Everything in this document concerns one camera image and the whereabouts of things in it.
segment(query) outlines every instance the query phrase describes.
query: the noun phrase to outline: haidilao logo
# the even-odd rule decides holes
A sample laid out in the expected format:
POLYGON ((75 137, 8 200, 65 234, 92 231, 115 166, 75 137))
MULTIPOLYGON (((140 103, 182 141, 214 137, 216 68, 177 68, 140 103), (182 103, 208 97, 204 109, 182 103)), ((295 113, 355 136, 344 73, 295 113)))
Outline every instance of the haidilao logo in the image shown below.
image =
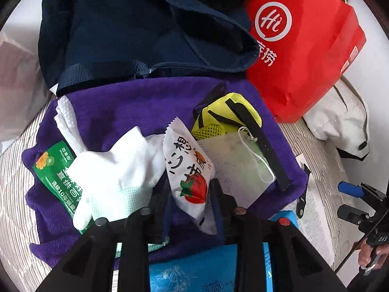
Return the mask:
POLYGON ((289 9, 279 2, 267 2, 260 7, 255 16, 258 35, 267 42, 284 38, 292 27, 289 9))

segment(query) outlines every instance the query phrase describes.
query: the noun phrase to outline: person's hand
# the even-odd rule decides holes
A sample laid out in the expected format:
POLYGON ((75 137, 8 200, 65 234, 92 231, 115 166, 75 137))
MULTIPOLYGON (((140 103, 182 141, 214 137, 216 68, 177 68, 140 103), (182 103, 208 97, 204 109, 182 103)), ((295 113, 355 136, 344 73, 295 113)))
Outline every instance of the person's hand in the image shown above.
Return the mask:
MULTIPOLYGON (((362 267, 366 267, 371 262, 370 254, 373 251, 372 247, 370 247, 366 243, 366 239, 361 244, 361 251, 359 252, 358 256, 358 263, 362 267)), ((375 270, 378 270, 382 267, 384 264, 386 257, 388 257, 389 254, 389 244, 378 246, 376 250, 377 255, 380 255, 380 259, 377 262, 377 265, 374 267, 375 270)))

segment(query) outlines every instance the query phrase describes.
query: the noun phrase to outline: purple towel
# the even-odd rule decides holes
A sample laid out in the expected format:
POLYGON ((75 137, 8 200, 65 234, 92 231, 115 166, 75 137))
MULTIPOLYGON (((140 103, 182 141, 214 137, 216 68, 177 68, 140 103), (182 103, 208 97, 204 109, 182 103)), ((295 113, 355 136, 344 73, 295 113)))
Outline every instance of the purple towel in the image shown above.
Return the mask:
MULTIPOLYGON (((81 90, 67 96, 74 106, 86 147, 104 152, 134 126, 139 126, 144 136, 161 134, 178 116, 191 129, 194 124, 193 108, 219 83, 219 79, 206 77, 141 79, 81 90)), ((252 204, 250 210, 266 219, 302 194, 307 176, 299 168, 285 137, 256 89, 246 80, 226 81, 226 86, 228 92, 241 93, 258 111, 263 131, 292 181, 285 192, 277 188, 277 182, 273 183, 252 204)), ((31 172, 40 155, 64 139, 54 121, 56 106, 54 100, 40 124, 36 146, 22 155, 24 165, 31 172)), ((35 211, 40 245, 30 244, 30 249, 36 257, 53 267, 80 234, 61 202, 36 175, 34 177, 35 183, 28 191, 26 201, 35 211)), ((179 258, 218 244, 215 236, 201 233, 187 214, 178 208, 175 210, 169 233, 171 242, 150 253, 150 262, 179 258)))

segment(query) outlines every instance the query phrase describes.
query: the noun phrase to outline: white wall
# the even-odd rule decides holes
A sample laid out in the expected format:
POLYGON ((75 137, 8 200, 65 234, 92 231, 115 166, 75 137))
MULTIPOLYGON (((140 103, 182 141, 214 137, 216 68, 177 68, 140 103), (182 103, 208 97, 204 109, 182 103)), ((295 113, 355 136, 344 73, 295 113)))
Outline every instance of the white wall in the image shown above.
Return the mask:
POLYGON ((5 22, 1 32, 37 54, 41 21, 42 0, 22 0, 5 22))
POLYGON ((349 0, 367 43, 345 76, 360 92, 370 111, 370 149, 363 162, 344 160, 351 183, 366 182, 386 191, 389 178, 389 41, 363 0, 349 0))

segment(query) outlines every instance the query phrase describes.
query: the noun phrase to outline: red paper bag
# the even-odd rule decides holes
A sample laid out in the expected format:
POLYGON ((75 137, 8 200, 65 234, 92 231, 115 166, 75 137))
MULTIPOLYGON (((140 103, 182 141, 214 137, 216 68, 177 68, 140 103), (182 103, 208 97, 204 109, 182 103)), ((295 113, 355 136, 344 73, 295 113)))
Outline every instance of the red paper bag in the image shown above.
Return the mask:
POLYGON ((248 79, 277 122, 296 122, 340 78, 366 37, 341 0, 246 1, 261 48, 248 79))

